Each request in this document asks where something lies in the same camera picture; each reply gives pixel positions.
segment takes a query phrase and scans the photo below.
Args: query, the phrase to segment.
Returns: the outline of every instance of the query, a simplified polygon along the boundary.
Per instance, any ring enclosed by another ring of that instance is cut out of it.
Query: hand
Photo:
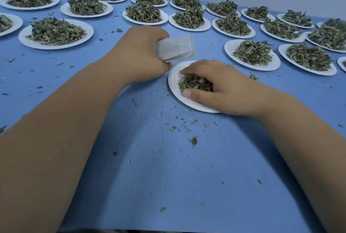
[[[156,42],[168,38],[166,30],[143,25],[130,28],[104,57],[107,65],[118,68],[127,84],[159,77],[172,68],[156,57]]]
[[[193,73],[211,81],[214,92],[185,89],[183,96],[229,115],[257,117],[270,107],[268,101],[277,91],[217,60],[200,60],[180,71]]]

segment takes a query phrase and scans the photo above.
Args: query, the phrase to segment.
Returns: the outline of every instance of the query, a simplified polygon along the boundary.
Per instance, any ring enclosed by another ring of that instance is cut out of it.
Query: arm
[[[158,77],[171,64],[156,57],[167,32],[128,30],[0,137],[1,232],[55,233],[70,205],[106,114],[127,85]]]
[[[291,95],[232,66],[201,60],[180,73],[195,73],[214,86],[214,93],[184,90],[185,97],[226,114],[255,117],[270,133],[326,230],[346,232],[345,138]]]

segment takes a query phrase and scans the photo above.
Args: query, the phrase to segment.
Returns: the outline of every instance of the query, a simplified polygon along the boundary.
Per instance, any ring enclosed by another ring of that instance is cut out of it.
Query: blue table
[[[18,15],[28,26],[32,17],[42,19],[47,13],[68,18],[59,10],[65,2],[33,12],[3,7],[0,12]],[[78,70],[105,55],[135,26],[121,16],[128,4],[129,0],[113,5],[108,16],[82,19],[93,26],[95,33],[76,47],[47,52],[21,44],[19,31],[0,37],[0,93],[9,94],[0,96],[0,126],[13,125]],[[168,14],[176,11],[170,5],[162,10]],[[207,12],[205,17],[210,21],[217,18]],[[268,40],[275,50],[284,43],[265,35],[259,23],[242,19],[256,30],[253,40]],[[111,33],[117,28],[123,33]],[[171,36],[187,33],[169,23],[162,28]],[[252,72],[262,83],[299,98],[346,136],[346,128],[338,126],[346,126],[346,74],[338,66],[336,75],[322,77],[280,57],[279,69],[255,72],[225,54],[223,45],[231,37],[213,28],[193,35],[198,54],[192,60],[217,59],[233,63],[246,75]],[[328,53],[336,65],[342,55]],[[255,120],[188,108],[171,93],[167,76],[133,84],[115,100],[61,230],[324,232],[272,140]],[[174,133],[170,131],[173,125],[178,127]],[[198,143],[192,148],[189,139],[197,135]]]

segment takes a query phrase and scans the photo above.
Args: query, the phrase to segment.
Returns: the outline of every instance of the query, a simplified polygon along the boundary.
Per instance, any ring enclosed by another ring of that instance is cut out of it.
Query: tea bag
[[[170,37],[156,43],[156,56],[164,62],[178,62],[196,55],[191,34]]]

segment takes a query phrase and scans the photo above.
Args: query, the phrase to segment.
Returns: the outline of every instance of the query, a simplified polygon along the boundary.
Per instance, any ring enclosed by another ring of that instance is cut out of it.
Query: forearm
[[[106,114],[127,84],[103,63],[82,69],[0,137],[1,232],[58,229]]]
[[[258,120],[328,232],[346,232],[346,140],[294,97],[275,91]]]

